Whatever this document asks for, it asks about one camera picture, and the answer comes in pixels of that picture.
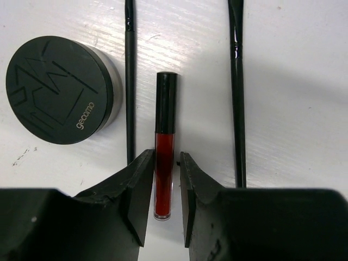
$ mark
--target round container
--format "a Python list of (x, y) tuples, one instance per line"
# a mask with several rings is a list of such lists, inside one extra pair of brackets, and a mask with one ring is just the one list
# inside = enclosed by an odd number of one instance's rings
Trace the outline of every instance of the round container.
[(12, 57), (6, 75), (10, 105), (19, 121), (55, 144), (85, 140), (112, 122), (122, 84), (99, 50), (57, 36), (35, 38)]

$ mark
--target table surface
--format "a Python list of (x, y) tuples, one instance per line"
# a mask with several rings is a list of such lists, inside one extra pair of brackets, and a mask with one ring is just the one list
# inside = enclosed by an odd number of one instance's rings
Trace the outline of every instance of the table surface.
[[(42, 35), (104, 51), (124, 82), (124, 2), (1, 0), (0, 6), (0, 185), (73, 196), (124, 168), (124, 104), (105, 130), (59, 146), (24, 129), (5, 92), (11, 56)], [(205, 172), (233, 187), (227, 1), (136, 0), (136, 10), (136, 153), (154, 146), (156, 72), (177, 72), (175, 157), (191, 153)], [(347, 10), (346, 0), (245, 1), (248, 186), (333, 188), (348, 197)], [(158, 222), (150, 214), (139, 260), (188, 260), (178, 175), (175, 166), (172, 217)]]

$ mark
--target liquid lipstick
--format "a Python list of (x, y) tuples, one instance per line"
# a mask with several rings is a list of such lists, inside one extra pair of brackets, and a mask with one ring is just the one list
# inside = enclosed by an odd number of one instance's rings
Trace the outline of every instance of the liquid lipstick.
[(165, 221), (170, 218), (176, 85), (176, 73), (157, 73), (154, 217), (160, 221)]

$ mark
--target red lip gloss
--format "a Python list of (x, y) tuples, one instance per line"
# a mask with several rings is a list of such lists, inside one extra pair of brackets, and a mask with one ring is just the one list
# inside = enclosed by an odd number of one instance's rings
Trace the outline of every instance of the red lip gloss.
[(154, 218), (170, 218), (177, 74), (157, 73)]

